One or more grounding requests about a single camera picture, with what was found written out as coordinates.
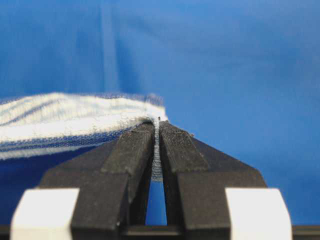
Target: black plastic part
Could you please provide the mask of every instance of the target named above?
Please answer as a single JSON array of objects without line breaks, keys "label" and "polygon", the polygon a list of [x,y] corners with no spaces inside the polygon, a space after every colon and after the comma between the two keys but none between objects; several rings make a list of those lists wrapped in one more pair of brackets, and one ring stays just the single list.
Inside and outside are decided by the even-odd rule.
[{"label": "black plastic part", "polygon": [[183,240],[184,232],[178,226],[126,226],[121,231],[123,240],[143,240],[143,239],[166,239],[166,240]]},{"label": "black plastic part", "polygon": [[10,239],[10,226],[0,225],[0,240],[9,240],[9,239]]},{"label": "black plastic part", "polygon": [[[48,170],[38,187],[80,189],[71,221],[74,239],[117,239],[121,224],[145,221],[150,181],[140,182],[143,174],[150,178],[153,146],[154,127],[142,124]],[[137,192],[139,202],[130,210]]]},{"label": "black plastic part", "polygon": [[292,227],[293,240],[320,240],[320,225],[296,225]]},{"label": "black plastic part", "polygon": [[267,186],[253,167],[166,121],[160,123],[160,149],[167,222],[182,225],[187,239],[229,238],[225,187]]}]

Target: white block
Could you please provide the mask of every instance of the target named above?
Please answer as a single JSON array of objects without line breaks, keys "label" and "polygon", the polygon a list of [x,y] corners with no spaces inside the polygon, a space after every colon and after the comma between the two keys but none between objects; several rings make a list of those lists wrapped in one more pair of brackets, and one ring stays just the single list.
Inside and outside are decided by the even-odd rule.
[{"label": "white block", "polygon": [[286,204],[275,188],[226,188],[231,240],[291,240]]},{"label": "white block", "polygon": [[28,189],[13,214],[11,240],[71,240],[78,188]]}]

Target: blue backdrop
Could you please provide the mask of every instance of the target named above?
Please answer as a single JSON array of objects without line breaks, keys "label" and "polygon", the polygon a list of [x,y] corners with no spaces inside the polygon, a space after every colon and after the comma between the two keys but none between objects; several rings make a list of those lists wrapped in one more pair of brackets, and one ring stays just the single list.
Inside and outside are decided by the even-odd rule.
[{"label": "blue backdrop", "polygon": [[319,13],[317,0],[1,1],[0,98],[163,96],[172,124],[280,188],[294,224],[320,224]]}]

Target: towel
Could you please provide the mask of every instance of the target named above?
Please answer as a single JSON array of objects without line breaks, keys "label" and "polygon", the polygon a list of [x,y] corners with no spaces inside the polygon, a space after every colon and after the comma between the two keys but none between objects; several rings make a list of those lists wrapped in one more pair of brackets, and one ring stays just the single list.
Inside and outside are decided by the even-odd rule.
[{"label": "towel", "polygon": [[0,160],[99,146],[152,122],[152,180],[161,181],[159,120],[167,119],[162,99],[153,94],[54,92],[6,99],[0,101]]}]

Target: folded fabric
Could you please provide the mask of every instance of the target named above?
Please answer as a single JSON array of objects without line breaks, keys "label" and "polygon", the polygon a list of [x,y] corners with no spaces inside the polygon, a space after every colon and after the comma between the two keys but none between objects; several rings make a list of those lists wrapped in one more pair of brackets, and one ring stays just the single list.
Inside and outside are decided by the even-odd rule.
[{"label": "folded fabric", "polygon": [[152,179],[160,181],[159,119],[168,118],[155,95],[50,93],[0,101],[0,160],[98,146],[152,122]]}]

